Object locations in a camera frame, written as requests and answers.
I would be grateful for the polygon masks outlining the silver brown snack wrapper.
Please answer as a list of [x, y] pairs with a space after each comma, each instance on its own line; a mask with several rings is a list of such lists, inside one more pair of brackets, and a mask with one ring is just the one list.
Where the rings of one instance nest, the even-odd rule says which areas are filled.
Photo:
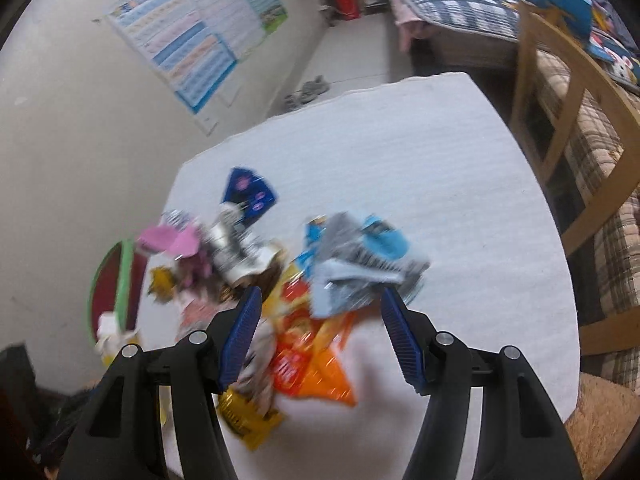
[[201, 240], [212, 267], [235, 292], [256, 286], [266, 300], [282, 274], [286, 250], [243, 226], [242, 211], [222, 203], [217, 219], [201, 229]]

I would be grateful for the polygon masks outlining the orange snack bag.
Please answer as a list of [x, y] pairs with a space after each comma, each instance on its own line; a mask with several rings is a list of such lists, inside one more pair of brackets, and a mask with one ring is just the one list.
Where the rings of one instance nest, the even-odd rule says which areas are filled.
[[338, 358], [352, 332], [355, 315], [313, 318], [308, 280], [292, 262], [262, 306], [262, 316], [276, 333], [270, 374], [277, 392], [292, 398], [357, 404]]

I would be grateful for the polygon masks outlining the light blue white snack bag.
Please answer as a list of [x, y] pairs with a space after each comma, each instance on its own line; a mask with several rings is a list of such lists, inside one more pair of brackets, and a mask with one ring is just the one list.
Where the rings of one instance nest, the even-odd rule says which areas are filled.
[[295, 263], [309, 287], [310, 314], [320, 320], [370, 306], [386, 286], [409, 302], [431, 266], [401, 230], [351, 211], [309, 220]]

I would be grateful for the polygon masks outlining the yellow snack packet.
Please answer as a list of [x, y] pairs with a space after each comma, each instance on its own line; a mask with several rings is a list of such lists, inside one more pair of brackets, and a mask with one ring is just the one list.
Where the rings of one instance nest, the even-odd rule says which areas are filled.
[[256, 403], [231, 388], [218, 396], [216, 410], [232, 434], [250, 451], [256, 451], [284, 421], [284, 415], [276, 408], [262, 415]]

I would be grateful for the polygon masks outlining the small yellow wrapper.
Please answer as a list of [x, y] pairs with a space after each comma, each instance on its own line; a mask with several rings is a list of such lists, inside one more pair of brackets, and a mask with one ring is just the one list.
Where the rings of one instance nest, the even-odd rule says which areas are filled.
[[177, 292], [177, 279], [168, 266], [156, 266], [150, 271], [148, 294], [160, 304], [168, 304]]

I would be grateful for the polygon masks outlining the pink snack wrapper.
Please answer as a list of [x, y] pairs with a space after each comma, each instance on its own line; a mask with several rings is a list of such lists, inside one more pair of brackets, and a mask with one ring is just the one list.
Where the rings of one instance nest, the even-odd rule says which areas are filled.
[[173, 258], [183, 288], [205, 281], [213, 274], [204, 250], [201, 229], [196, 223], [191, 222], [181, 228], [170, 224], [151, 226], [138, 236], [137, 244], [152, 254]]

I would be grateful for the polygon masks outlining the red bin with green rim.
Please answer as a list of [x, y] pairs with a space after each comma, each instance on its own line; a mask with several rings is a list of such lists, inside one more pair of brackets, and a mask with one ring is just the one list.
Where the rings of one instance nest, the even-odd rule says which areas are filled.
[[89, 334], [99, 339], [99, 319], [113, 313], [123, 332], [137, 325], [142, 285], [148, 257], [137, 250], [133, 240], [117, 242], [105, 255], [94, 274], [87, 304]]

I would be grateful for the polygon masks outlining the brown fuzzy rug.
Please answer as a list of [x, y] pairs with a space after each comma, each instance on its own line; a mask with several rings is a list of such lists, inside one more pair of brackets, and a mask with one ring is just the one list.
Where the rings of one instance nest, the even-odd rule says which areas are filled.
[[597, 479], [612, 464], [639, 418], [639, 397], [601, 377], [579, 375], [576, 408], [565, 423], [582, 478]]

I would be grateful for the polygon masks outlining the grey shoe near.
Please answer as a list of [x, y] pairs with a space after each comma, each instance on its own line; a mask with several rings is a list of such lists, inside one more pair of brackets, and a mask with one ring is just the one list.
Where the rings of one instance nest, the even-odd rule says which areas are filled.
[[299, 101], [299, 97], [296, 96], [296, 94], [288, 94], [283, 98], [282, 110], [285, 113], [299, 110], [302, 106], [303, 104]]

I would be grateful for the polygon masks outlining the grey shoe far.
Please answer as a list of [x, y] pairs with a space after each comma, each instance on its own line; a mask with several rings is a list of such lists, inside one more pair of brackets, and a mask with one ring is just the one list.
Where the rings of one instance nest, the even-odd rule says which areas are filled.
[[319, 75], [314, 79], [306, 81], [302, 85], [302, 88], [299, 90], [299, 102], [302, 104], [308, 104], [318, 99], [319, 96], [322, 96], [323, 93], [326, 93], [329, 90], [330, 84], [322, 75]]

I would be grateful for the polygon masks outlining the plaid seat cushion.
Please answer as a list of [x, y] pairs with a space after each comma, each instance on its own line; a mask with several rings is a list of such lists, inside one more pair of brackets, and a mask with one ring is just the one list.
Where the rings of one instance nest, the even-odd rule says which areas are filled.
[[[529, 110], [538, 114], [541, 128], [549, 125], [550, 112], [560, 114], [570, 79], [570, 70], [557, 56], [537, 52], [536, 99]], [[599, 104], [585, 95], [577, 131], [570, 137], [559, 167], [570, 172], [567, 218], [573, 221], [592, 199], [622, 156], [623, 147]], [[620, 210], [570, 259], [577, 273], [578, 322], [597, 323], [639, 304], [639, 192], [634, 191]], [[587, 356], [582, 369], [591, 375], [639, 391], [639, 349]]]

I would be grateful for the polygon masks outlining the red bucket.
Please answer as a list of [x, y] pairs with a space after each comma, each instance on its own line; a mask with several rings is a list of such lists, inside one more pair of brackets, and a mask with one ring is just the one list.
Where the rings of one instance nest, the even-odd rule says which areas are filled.
[[337, 14], [344, 21], [352, 21], [360, 18], [359, 0], [334, 0]]

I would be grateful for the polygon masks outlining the bed with plaid quilt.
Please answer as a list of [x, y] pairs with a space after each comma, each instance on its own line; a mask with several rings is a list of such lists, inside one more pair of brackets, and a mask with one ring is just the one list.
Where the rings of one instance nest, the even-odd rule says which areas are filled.
[[518, 0], [390, 0], [408, 52], [425, 41], [450, 67], [512, 70], [518, 47]]

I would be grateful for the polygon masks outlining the wooden chair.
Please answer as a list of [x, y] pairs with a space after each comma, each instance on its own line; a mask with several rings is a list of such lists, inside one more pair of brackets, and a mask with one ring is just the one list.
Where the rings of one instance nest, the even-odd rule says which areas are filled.
[[509, 127], [514, 136], [526, 133], [525, 116], [529, 99], [535, 95], [537, 52], [540, 46], [556, 55], [570, 70], [560, 114], [548, 118], [553, 136], [544, 154], [528, 156], [538, 182], [546, 185], [564, 155], [570, 137], [577, 131], [578, 116], [585, 95], [590, 94], [608, 118], [623, 147], [622, 156], [584, 210], [561, 233], [564, 252], [570, 256], [594, 237], [639, 186], [639, 114], [598, 63], [561, 24], [558, 11], [541, 10], [520, 1], [518, 31], [518, 76]]

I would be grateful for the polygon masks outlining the blue learning wall poster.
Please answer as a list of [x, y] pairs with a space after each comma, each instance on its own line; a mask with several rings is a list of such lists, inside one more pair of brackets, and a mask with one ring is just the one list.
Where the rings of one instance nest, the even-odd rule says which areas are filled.
[[106, 17], [194, 114], [235, 68], [235, 55], [192, 0], [119, 0]]

